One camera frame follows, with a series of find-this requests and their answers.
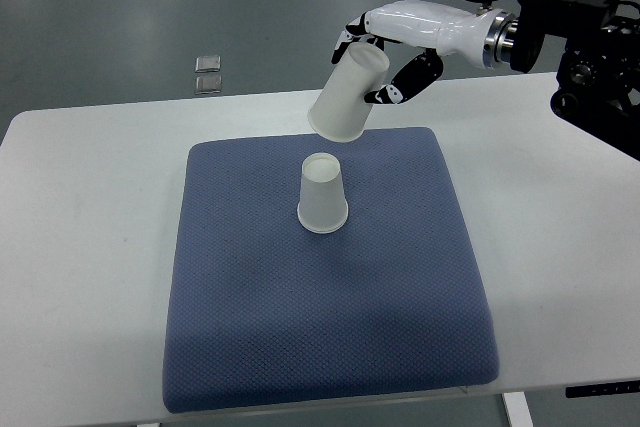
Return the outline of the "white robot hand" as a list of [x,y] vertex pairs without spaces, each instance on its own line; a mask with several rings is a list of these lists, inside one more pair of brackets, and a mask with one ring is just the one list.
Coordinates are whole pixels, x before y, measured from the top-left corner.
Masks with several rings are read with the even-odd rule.
[[353,42],[384,46],[384,39],[426,48],[408,62],[389,84],[364,96],[367,104],[400,104],[420,94],[443,73],[441,57],[459,54],[480,68],[499,62],[496,54],[501,32],[510,14],[491,9],[483,14],[425,2],[403,0],[372,9],[345,26],[335,45],[331,63],[336,65]]

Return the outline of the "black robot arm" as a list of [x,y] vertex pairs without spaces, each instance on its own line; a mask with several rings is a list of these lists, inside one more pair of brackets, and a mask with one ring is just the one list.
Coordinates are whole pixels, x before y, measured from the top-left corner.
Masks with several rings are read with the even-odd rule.
[[550,99],[559,118],[632,158],[639,156],[639,20],[620,16],[624,0],[464,0],[471,13],[420,0],[396,1],[348,23],[335,46],[338,63],[351,45],[386,43],[420,49],[392,80],[368,90],[373,104],[404,103],[443,73],[457,54],[479,68],[501,64],[528,73],[546,37],[565,39]]

